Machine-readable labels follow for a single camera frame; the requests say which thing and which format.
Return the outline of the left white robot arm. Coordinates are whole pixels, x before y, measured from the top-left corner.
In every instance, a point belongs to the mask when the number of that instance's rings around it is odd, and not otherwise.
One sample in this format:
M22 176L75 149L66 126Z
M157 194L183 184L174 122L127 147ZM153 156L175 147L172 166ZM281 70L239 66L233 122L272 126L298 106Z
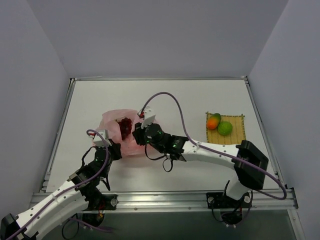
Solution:
M8 214L0 224L2 240L40 240L56 226L84 210L98 210L107 203L97 186L108 180L113 161L122 158L121 145L113 141L109 146L94 147L94 159L82 163L52 194L30 209Z

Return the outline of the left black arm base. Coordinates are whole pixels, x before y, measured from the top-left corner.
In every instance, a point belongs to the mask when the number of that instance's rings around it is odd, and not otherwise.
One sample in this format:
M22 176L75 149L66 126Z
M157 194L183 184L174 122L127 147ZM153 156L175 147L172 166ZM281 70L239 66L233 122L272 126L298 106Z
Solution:
M87 209L82 213L81 220L85 223L98 227L105 218L105 211L117 209L118 196L116 194L96 194L89 200Z

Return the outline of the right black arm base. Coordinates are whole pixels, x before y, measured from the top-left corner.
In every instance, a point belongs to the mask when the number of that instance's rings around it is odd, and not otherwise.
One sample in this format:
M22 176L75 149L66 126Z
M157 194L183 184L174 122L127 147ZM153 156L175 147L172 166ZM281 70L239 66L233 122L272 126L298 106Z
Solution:
M245 193L240 200L234 200L223 192L207 192L206 200L215 221L236 228L250 213L253 191Z

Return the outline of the green fake fruit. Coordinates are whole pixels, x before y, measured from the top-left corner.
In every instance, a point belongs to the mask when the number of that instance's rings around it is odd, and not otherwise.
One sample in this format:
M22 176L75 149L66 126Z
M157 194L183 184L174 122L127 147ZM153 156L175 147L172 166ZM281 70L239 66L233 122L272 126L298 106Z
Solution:
M229 121L221 121L217 127L217 132L222 136L228 136L233 131L233 125Z

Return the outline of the orange fake fruit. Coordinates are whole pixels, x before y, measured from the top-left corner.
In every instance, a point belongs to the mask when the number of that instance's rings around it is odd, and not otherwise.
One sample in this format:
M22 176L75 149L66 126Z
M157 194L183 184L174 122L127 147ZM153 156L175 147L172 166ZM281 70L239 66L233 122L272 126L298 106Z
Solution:
M210 131L215 130L220 122L221 122L221 115L219 113L209 114L206 120L206 128Z

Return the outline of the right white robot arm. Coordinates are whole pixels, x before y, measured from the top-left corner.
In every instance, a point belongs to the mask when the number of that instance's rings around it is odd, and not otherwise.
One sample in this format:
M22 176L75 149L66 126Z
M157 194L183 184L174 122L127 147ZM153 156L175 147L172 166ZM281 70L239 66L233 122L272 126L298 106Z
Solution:
M205 162L235 171L235 177L222 193L223 203L234 206L249 190L262 190L268 158L250 141L221 145L189 140L186 136L165 133L159 124L134 125L132 135L140 146L150 145L167 159L182 162Z

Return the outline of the pink plastic bag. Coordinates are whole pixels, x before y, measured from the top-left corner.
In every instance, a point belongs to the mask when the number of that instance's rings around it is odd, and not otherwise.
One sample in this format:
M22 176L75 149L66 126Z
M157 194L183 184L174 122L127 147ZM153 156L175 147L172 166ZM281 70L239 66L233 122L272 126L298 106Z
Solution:
M125 140L122 140L118 122L124 118L131 119L132 129L131 134ZM141 122L142 119L139 118L137 110L114 109L102 114L102 120L96 130L107 130L108 138L112 139L114 143L121 144L120 150L123 158L138 156L144 153L144 146L136 144L132 132L135 130L135 124Z

